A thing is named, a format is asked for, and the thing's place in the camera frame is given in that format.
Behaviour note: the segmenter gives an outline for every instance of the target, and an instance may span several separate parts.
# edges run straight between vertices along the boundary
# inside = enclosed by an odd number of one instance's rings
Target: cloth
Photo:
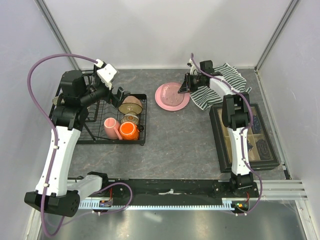
[[[228,63],[215,67],[214,71],[222,73],[224,79],[237,91],[247,93],[251,91],[251,87],[246,89],[247,80],[241,76],[235,67],[230,66]],[[207,86],[200,86],[197,91],[190,93],[190,97],[195,105],[202,110],[206,110],[213,104],[223,102],[222,98]]]

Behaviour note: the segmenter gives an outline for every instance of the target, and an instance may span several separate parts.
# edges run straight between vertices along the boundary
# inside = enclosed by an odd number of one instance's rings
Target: dish rack
[[[86,78],[86,83],[93,81],[93,71],[83,71],[83,76]],[[61,93],[61,87],[58,87],[56,97]],[[147,95],[145,94],[131,94],[141,101],[142,112],[138,114],[139,124],[143,126],[143,131],[139,133],[138,140],[119,140],[109,139],[104,129],[104,122],[107,118],[114,118],[119,123],[124,117],[117,108],[111,104],[107,104],[104,100],[100,100],[88,108],[89,115],[84,123],[82,132],[76,144],[139,144],[143,146],[146,143],[146,131],[147,131]],[[55,109],[55,105],[52,105],[49,118]]]

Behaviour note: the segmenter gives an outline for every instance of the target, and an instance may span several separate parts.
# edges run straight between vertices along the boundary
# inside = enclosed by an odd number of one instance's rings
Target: black tray
[[[249,151],[249,162],[253,170],[272,170],[279,166],[279,161],[275,154],[274,148],[270,141],[269,134],[267,132],[264,120],[262,118],[258,104],[252,103],[251,109],[257,122],[256,127],[249,129],[247,139],[250,142],[252,148]],[[217,104],[211,107],[209,115],[214,136],[214,142],[216,151],[218,154],[218,160],[221,173],[230,173],[232,167],[232,151],[231,142],[228,140],[227,128],[221,121],[222,104]],[[257,142],[260,140],[265,141],[265,147],[267,147],[268,154],[261,155],[257,148]]]
[[[94,81],[93,71],[83,71],[83,76],[85,76],[87,84],[90,81]],[[58,96],[60,93],[61,88],[59,86],[55,96]],[[119,112],[113,105],[107,104],[104,100],[100,100],[88,108],[89,115],[76,144],[140,144],[143,146],[146,143],[147,95],[131,94],[131,96],[139,99],[142,104],[142,112],[137,116],[139,117],[139,124],[143,126],[144,130],[139,133],[138,140],[108,139],[104,129],[104,121],[107,118],[115,118],[120,122],[124,114]],[[55,105],[52,105],[49,118],[51,118],[55,107]]]

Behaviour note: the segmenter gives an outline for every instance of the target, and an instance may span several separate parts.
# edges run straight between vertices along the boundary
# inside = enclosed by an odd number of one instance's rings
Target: pink mug
[[[115,120],[113,117],[109,117],[104,121],[104,131],[109,139],[120,139],[122,140],[122,136],[118,131],[120,127],[120,123]]]

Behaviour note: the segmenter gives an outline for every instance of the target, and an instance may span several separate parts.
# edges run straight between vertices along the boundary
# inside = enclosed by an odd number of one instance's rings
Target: box
[[[279,166],[258,104],[252,103],[253,125],[247,133],[248,157],[253,170],[271,170]],[[209,112],[221,173],[231,172],[232,149],[227,128],[222,122],[222,104]]]

